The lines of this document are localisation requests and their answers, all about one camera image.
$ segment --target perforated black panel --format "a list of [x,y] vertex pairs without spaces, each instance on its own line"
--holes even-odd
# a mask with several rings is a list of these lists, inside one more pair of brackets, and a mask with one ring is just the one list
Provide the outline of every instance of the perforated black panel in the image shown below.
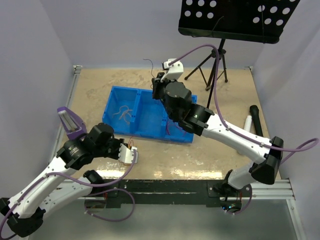
[[275,44],[300,0],[183,0],[179,32]]

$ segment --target white cylinder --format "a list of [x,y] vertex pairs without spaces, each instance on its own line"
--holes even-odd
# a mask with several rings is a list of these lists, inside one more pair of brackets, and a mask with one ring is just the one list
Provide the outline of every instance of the white cylinder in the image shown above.
[[250,132],[251,124],[252,124],[252,116],[248,115],[245,119],[243,129],[246,130],[247,132]]

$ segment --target blue plastic tray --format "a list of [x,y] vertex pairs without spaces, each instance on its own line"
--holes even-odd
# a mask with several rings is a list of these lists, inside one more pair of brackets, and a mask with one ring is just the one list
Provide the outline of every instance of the blue plastic tray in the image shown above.
[[[192,102],[197,103],[196,95],[192,95]],[[131,117],[128,114],[121,117],[128,109]],[[168,118],[160,100],[152,99],[152,90],[113,86],[102,121],[121,135],[179,143],[192,143],[194,138]]]

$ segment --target music stand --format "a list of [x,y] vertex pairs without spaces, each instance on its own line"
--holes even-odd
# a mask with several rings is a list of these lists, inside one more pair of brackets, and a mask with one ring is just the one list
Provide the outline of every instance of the music stand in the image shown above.
[[[223,49],[226,39],[276,44],[299,2],[300,0],[183,0],[178,31],[194,38],[221,39],[218,52],[221,54],[223,72],[220,76],[224,73],[225,82],[228,82],[226,51]],[[201,66],[210,58],[215,59],[210,77],[206,81]],[[205,89],[210,89],[207,108],[213,93],[212,78],[216,65],[216,54],[211,51],[185,77],[187,80],[196,70],[200,70],[206,84]]]

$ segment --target table surface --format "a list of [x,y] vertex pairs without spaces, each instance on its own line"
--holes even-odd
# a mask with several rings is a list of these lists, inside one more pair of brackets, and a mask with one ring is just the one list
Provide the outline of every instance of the table surface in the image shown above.
[[[196,71],[187,81],[184,76],[192,69],[185,69],[179,79],[185,86],[197,95],[197,103],[207,105],[209,91],[199,71]],[[160,69],[154,69],[156,75]],[[210,69],[203,69],[206,77]],[[218,80],[217,97],[224,119],[243,128],[249,115],[249,107],[257,105],[261,109],[251,71],[246,69],[228,69],[229,82],[224,77]],[[150,69],[83,69],[74,92],[70,109],[79,115],[90,130],[102,122],[112,86],[123,86],[140,89],[150,89]],[[212,100],[210,109],[216,112]],[[262,111],[260,111],[262,131],[268,137],[267,127]],[[125,138],[130,136],[115,135]],[[134,145],[138,147],[138,163],[132,169],[127,179],[223,179],[230,169],[242,167],[250,160],[239,155],[234,149],[209,138],[194,135],[193,143],[173,143],[134,137]],[[91,164],[85,165],[74,177],[79,178],[87,170],[96,170],[103,178],[118,178],[128,167],[114,159],[96,158]]]

